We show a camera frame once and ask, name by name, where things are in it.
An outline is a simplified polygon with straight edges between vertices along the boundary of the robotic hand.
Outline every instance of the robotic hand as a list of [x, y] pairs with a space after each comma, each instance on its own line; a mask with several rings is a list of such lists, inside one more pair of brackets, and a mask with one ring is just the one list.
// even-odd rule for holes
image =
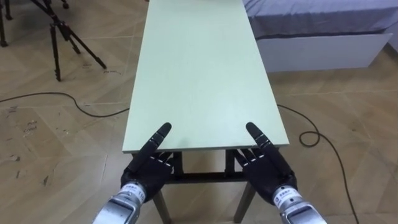
[[[322, 216], [297, 192], [294, 172], [278, 149], [253, 123], [246, 129], [257, 148], [234, 150], [244, 175], [258, 194], [275, 205], [285, 224], [326, 224]], [[171, 124], [165, 123], [134, 156], [121, 177], [121, 190], [97, 214], [94, 224], [133, 224], [140, 207], [157, 194], [172, 172], [171, 153], [154, 154]]]
[[269, 204], [275, 205], [285, 224], [326, 224], [317, 210], [297, 192], [294, 172], [270, 142], [253, 123], [246, 129], [258, 148], [238, 150], [234, 155], [243, 167], [243, 173], [257, 193]]
[[94, 224], [133, 224], [137, 221], [141, 205], [161, 190], [172, 173], [171, 152], [154, 154], [171, 128], [170, 123], [163, 124], [134, 156], [121, 177], [121, 190], [99, 211]]

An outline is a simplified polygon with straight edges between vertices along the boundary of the label sticker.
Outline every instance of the label sticker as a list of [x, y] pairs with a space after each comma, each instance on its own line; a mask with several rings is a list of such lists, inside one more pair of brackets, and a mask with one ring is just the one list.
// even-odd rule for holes
[[126, 184], [125, 186], [123, 186], [120, 192], [127, 192], [135, 195], [139, 199], [141, 204], [144, 203], [146, 197], [144, 190], [140, 188], [138, 185], [133, 183]]
[[293, 188], [286, 188], [278, 192], [278, 194], [274, 197], [274, 204], [278, 209], [280, 206], [287, 200], [292, 197], [301, 197], [301, 195]]

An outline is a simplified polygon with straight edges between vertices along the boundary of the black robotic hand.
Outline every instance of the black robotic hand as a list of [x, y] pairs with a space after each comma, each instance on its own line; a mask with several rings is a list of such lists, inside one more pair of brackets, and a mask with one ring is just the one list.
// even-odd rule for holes
[[171, 124], [165, 123], [134, 156], [121, 177], [121, 187], [130, 182], [137, 182], [144, 187], [144, 202], [151, 200], [161, 190], [172, 173], [172, 159], [169, 159], [172, 153], [154, 154], [170, 130]]
[[273, 194], [283, 186], [289, 185], [297, 190], [294, 172], [267, 136], [253, 123], [246, 129], [257, 143], [258, 148], [242, 149], [242, 154], [234, 150], [234, 155], [243, 167], [244, 175], [257, 193], [271, 205]]

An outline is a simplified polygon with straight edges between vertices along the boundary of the bed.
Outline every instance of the bed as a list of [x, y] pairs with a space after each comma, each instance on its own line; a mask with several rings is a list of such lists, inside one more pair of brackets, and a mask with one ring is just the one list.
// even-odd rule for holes
[[397, 0], [243, 0], [268, 72], [367, 67], [390, 41]]

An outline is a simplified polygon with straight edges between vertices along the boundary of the silver robotic arm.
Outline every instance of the silver robotic arm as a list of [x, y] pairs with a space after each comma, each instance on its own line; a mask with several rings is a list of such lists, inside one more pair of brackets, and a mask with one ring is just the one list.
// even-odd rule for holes
[[[97, 214], [93, 224], [135, 224], [145, 200], [144, 187], [131, 182], [111, 197]], [[283, 224], [326, 224], [318, 211], [290, 186], [282, 186], [274, 193]]]
[[281, 186], [275, 191], [274, 204], [283, 224], [326, 224], [315, 207], [291, 186]]
[[145, 190], [141, 184], [137, 182], [126, 184], [117, 195], [106, 202], [93, 224], [134, 224], [137, 222], [145, 197]]

